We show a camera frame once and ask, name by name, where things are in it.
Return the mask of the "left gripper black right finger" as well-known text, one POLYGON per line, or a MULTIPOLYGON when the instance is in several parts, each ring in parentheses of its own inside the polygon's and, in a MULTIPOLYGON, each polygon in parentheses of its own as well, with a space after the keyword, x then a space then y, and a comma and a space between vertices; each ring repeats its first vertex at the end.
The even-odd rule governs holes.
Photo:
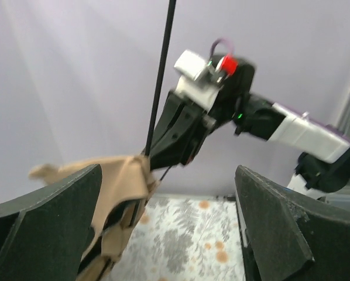
POLYGON ((245 166, 235 184, 247 280, 350 280, 350 211, 245 166))

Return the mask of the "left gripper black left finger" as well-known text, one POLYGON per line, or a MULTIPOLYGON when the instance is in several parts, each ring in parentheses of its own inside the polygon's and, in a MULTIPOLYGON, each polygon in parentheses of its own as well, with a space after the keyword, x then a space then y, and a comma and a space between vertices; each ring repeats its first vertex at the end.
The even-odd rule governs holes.
POLYGON ((75 280, 92 236, 100 165, 0 204, 0 280, 75 280))

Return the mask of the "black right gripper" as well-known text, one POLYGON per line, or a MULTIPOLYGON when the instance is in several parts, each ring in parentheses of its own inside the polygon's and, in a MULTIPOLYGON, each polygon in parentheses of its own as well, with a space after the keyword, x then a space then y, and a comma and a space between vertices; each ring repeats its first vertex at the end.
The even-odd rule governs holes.
POLYGON ((191 163, 217 126, 215 110, 207 112, 171 89, 153 132, 149 153, 151 171, 191 163))

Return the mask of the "black tent pole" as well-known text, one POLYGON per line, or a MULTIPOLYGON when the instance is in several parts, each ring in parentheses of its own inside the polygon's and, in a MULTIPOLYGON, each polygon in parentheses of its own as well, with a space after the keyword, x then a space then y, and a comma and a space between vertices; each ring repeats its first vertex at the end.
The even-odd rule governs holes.
POLYGON ((166 177, 166 175, 168 174, 168 172, 170 171, 170 169, 172 168, 173 166, 169 166, 166 168, 166 170, 164 171, 164 173, 160 176, 159 180, 160 181, 163 181, 163 179, 166 177))
POLYGON ((144 150, 145 156, 149 156, 151 145, 152 145, 153 134, 154 134, 155 124, 156 124, 157 110, 159 107, 160 94, 161 94, 162 84, 163 84, 164 70, 166 66, 167 54, 168 54, 169 44, 170 44, 171 30, 173 26, 174 13, 176 9, 176 2, 177 2, 176 0, 169 0, 166 24, 164 28, 162 49, 160 54, 159 68, 157 72, 152 110, 150 115, 149 129, 147 133, 146 146, 144 150))

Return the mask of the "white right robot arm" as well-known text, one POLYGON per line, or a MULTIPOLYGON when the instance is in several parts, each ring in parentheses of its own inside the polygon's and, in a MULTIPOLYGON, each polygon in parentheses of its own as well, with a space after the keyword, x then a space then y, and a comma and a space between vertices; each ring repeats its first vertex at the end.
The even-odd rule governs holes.
POLYGON ((180 78, 144 151, 153 170, 189 164, 206 137, 232 122, 235 135, 247 133, 301 152, 289 188, 319 198, 350 182, 350 139, 252 93, 255 67, 247 60, 230 54, 205 59, 186 50, 174 68, 180 78))

